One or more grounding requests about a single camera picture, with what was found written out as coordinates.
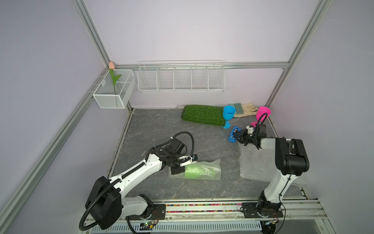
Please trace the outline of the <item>green plastic wine glass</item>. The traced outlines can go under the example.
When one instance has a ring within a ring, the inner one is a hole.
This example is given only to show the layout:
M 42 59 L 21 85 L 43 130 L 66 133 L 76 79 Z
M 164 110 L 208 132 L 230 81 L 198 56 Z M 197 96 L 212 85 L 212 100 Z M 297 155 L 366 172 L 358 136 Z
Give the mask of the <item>green plastic wine glass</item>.
M 192 164 L 185 169 L 185 179 L 220 180 L 221 168 L 219 165 Z

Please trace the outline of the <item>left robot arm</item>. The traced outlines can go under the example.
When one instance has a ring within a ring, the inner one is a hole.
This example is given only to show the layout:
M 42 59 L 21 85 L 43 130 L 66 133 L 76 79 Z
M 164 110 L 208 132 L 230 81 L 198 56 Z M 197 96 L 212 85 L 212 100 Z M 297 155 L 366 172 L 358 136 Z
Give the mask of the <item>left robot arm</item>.
M 98 178 L 85 204 L 85 212 L 79 222 L 79 230 L 86 231 L 99 226 L 102 230 L 111 227 L 119 218 L 136 215 L 142 219 L 153 214 L 153 202 L 144 194 L 127 197 L 140 182 L 156 172 L 169 167 L 173 175 L 185 172 L 185 166 L 197 162 L 194 147 L 186 147 L 177 139 L 184 132 L 172 136 L 167 142 L 151 147 L 146 157 L 130 169 L 107 178 Z

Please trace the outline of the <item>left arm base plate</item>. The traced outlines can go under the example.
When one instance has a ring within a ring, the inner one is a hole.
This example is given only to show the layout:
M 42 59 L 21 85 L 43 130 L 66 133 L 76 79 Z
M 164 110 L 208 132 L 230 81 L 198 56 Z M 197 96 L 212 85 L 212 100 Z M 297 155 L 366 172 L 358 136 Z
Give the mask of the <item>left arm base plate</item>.
M 154 204 L 149 206 L 141 215 L 130 215 L 129 220 L 164 220 L 166 216 L 166 204 Z

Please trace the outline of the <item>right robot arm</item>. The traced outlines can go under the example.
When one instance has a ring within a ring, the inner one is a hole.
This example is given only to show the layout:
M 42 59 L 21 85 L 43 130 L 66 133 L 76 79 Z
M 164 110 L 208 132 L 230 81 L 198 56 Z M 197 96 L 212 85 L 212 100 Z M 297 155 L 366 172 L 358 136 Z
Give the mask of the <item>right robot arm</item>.
M 267 117 L 268 113 L 265 112 L 257 118 L 255 125 L 232 132 L 233 138 L 244 146 L 252 144 L 258 150 L 272 150 L 275 153 L 274 164 L 277 172 L 270 184 L 261 192 L 255 206 L 244 203 L 241 207 L 241 212 L 244 214 L 247 214 L 250 209 L 254 211 L 254 214 L 249 215 L 250 217 L 275 217 L 281 211 L 284 193 L 292 182 L 307 172 L 310 167 L 306 149 L 301 139 L 267 137 L 266 125 L 264 124 Z

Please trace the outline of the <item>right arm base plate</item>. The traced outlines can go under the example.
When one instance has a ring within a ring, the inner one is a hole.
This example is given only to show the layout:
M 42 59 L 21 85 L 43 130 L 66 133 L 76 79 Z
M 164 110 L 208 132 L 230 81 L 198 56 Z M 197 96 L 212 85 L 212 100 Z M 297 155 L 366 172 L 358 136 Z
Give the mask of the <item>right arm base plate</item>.
M 280 207 L 280 203 L 261 206 L 257 202 L 244 202 L 240 212 L 244 214 L 244 218 L 282 218 L 284 214 Z

